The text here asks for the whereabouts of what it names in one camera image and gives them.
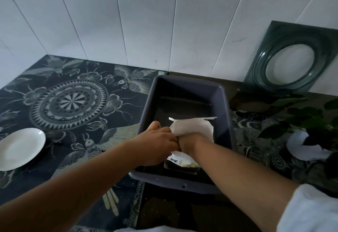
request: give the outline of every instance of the white sleeve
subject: white sleeve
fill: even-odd
[[[277,232],[319,231],[338,231],[338,199],[311,185],[300,185],[281,216]]]

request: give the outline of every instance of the dark patterned tablecloth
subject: dark patterned tablecloth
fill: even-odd
[[[28,164],[0,171],[0,204],[134,137],[159,74],[166,72],[46,55],[2,88],[0,139],[36,127],[47,142]],[[134,227],[143,185],[126,175],[72,231]]]
[[[263,129],[278,121],[276,117],[246,111],[232,111],[232,115],[238,153],[286,178],[301,184],[314,185],[332,196],[338,196],[338,179],[328,180],[321,162],[301,161],[290,154],[286,148],[286,141],[291,134],[284,134],[275,140],[258,138]]]

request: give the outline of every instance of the white tiled wall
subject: white tiled wall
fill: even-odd
[[[46,53],[243,81],[271,20],[338,29],[336,3],[0,0],[0,87]],[[311,91],[338,96],[337,72]]]

